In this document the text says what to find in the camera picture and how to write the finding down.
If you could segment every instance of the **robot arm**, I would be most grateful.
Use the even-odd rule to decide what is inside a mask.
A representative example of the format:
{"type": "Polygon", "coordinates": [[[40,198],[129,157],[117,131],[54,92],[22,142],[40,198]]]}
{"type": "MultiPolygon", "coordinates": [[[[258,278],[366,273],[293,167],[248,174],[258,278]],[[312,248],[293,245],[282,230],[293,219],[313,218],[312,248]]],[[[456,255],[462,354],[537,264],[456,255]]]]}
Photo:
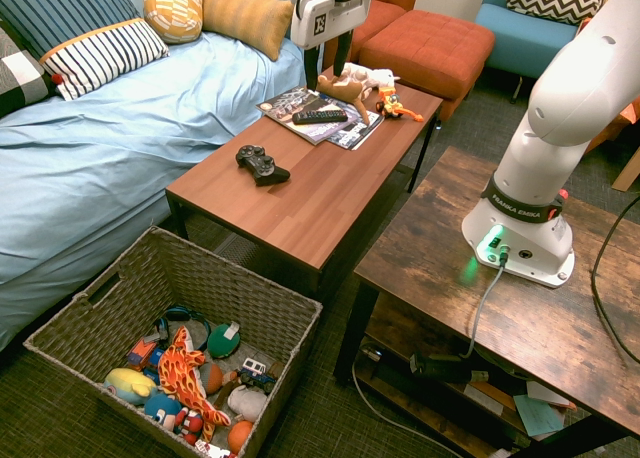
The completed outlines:
{"type": "Polygon", "coordinates": [[[589,142],[640,95],[640,7],[609,0],[536,82],[529,107],[462,231],[478,260],[551,287],[574,265],[561,190],[589,142]]]}
{"type": "Polygon", "coordinates": [[[353,29],[364,23],[371,0],[291,0],[295,6],[291,40],[304,51],[307,86],[318,82],[320,45],[338,37],[334,74],[339,76],[347,59],[353,29]]]}

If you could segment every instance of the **blue bed sheet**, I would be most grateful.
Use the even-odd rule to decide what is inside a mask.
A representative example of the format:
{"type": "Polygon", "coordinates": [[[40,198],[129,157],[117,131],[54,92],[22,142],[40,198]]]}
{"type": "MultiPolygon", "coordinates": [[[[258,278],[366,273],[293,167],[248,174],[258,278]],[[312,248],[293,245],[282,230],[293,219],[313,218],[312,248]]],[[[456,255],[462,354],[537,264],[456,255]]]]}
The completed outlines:
{"type": "Polygon", "coordinates": [[[164,188],[304,83],[302,51],[277,62],[203,33],[78,100],[0,120],[0,349],[168,216],[164,188]]]}

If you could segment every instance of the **gray cable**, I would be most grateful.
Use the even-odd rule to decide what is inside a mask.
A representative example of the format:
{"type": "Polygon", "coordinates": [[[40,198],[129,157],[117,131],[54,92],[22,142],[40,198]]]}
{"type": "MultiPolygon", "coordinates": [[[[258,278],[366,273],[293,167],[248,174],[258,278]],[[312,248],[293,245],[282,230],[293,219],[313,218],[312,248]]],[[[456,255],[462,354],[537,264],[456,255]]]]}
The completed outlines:
{"type": "Polygon", "coordinates": [[[373,411],[376,416],[378,418],[383,419],[384,421],[386,421],[387,423],[390,423],[393,426],[397,426],[398,428],[401,428],[405,431],[408,431],[409,433],[413,433],[414,435],[418,435],[420,438],[424,438],[427,441],[430,441],[431,443],[434,443],[442,448],[444,448],[445,450],[447,450],[450,453],[453,453],[455,456],[457,456],[458,458],[464,458],[462,455],[456,453],[455,451],[453,451],[451,448],[443,445],[442,443],[440,443],[439,441],[434,440],[433,438],[427,436],[427,435],[423,435],[422,433],[420,433],[419,431],[416,430],[412,430],[411,428],[401,425],[400,423],[396,423],[393,420],[390,420],[389,418],[387,418],[386,416],[383,416],[378,410],[376,410],[373,406],[371,406],[371,403],[369,403],[369,401],[365,398],[364,393],[362,393],[362,390],[360,389],[360,386],[358,385],[358,378],[356,378],[356,365],[355,363],[353,363],[351,365],[351,374],[353,375],[353,383],[356,385],[356,390],[358,390],[358,393],[360,393],[360,397],[362,398],[362,400],[367,404],[367,406],[369,408],[371,408],[371,411],[373,411]]]}
{"type": "Polygon", "coordinates": [[[502,276],[503,271],[504,271],[504,265],[501,265],[500,269],[498,270],[498,274],[489,285],[489,288],[487,288],[487,291],[484,292],[482,301],[480,302],[480,305],[478,305],[478,309],[476,310],[476,319],[473,322],[473,331],[471,332],[471,343],[469,343],[469,350],[467,350],[467,352],[464,355],[460,355],[461,358],[469,358],[471,356],[471,353],[473,352],[473,345],[475,345],[476,343],[476,331],[478,331],[478,322],[480,321],[480,311],[482,311],[482,306],[484,305],[484,302],[487,299],[487,296],[489,296],[489,293],[491,293],[491,290],[493,289],[493,287],[496,285],[496,283],[502,276]]]}

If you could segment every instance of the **wicker basket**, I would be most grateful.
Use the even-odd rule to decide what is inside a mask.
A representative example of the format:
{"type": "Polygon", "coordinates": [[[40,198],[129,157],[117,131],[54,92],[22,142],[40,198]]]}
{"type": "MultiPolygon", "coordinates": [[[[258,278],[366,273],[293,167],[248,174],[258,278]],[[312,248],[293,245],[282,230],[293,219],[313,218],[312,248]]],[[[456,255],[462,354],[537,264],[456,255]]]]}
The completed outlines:
{"type": "Polygon", "coordinates": [[[152,227],[25,346],[180,456],[204,457],[102,386],[111,369],[125,365],[131,343],[172,304],[198,310],[214,324],[239,323],[243,343],[285,363],[239,454],[256,456],[309,353],[322,309],[313,300],[152,227]]]}

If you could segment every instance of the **remote control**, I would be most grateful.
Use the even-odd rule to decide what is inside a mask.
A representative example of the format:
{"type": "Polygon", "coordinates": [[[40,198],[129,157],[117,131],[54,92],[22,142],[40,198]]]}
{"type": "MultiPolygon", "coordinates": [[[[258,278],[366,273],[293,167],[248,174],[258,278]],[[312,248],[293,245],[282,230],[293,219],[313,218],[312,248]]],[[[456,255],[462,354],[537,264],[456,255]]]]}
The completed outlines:
{"type": "Polygon", "coordinates": [[[236,163],[253,172],[257,186],[275,185],[289,179],[290,173],[278,166],[272,157],[265,155],[261,146],[247,145],[238,150],[236,163]]]}
{"type": "Polygon", "coordinates": [[[296,125],[335,123],[339,121],[347,121],[347,119],[347,113],[344,110],[299,111],[293,114],[293,123],[296,125]]]}

